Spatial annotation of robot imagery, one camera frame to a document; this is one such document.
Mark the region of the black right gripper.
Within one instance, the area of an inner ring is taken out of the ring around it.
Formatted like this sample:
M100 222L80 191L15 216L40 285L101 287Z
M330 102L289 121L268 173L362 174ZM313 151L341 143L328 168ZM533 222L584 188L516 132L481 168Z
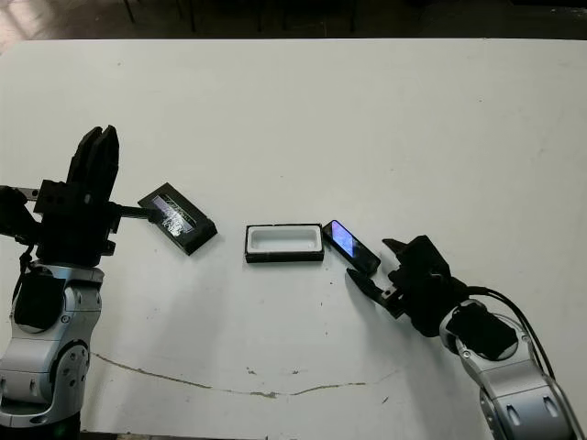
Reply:
M384 238L397 259L401 259L406 244ZM425 337L439 336L441 321L466 300L466 284L443 268L409 267L404 264L389 273L394 291L388 293L362 272L347 268L347 273L359 290L380 303L394 318L407 315L415 330Z

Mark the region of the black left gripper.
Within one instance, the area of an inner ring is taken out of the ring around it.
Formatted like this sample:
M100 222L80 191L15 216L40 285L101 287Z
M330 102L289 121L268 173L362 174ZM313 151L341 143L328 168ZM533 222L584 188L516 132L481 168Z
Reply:
M38 189L14 188L12 236L37 248L46 263L95 266L111 256L109 236L123 218L157 222L157 210L124 206L110 200L119 164L114 126L86 133L72 157L66 182L45 180Z

